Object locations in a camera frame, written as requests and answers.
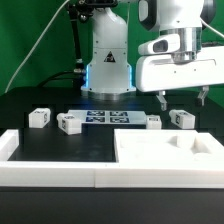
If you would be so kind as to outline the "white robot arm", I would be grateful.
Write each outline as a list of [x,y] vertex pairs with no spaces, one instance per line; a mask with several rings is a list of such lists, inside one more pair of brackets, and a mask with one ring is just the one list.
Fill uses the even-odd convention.
[[[137,2],[139,22],[159,33],[138,47],[135,73],[127,62],[127,24],[111,11],[120,2]],[[165,109],[167,90],[199,87],[203,102],[211,85],[224,84],[224,46],[201,46],[215,0],[80,0],[79,5],[93,18],[93,56],[83,94],[117,100],[137,90],[155,92]]]

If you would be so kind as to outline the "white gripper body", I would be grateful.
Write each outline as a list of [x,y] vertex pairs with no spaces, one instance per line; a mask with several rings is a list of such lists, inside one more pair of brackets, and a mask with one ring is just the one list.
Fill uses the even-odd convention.
[[195,61],[175,64],[170,55],[144,56],[136,65],[141,92],[224,84],[224,46],[205,47]]

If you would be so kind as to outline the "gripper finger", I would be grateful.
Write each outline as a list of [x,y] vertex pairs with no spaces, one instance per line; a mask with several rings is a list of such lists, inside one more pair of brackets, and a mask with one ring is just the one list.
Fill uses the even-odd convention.
[[167,101],[165,99],[165,92],[164,91],[159,91],[158,94],[156,95],[158,101],[160,102],[161,105],[161,110],[165,111],[167,109]]
[[208,93],[209,93],[209,87],[208,86],[203,86],[200,89],[199,94],[197,96],[197,105],[198,106],[204,106],[205,105],[205,99],[206,99]]

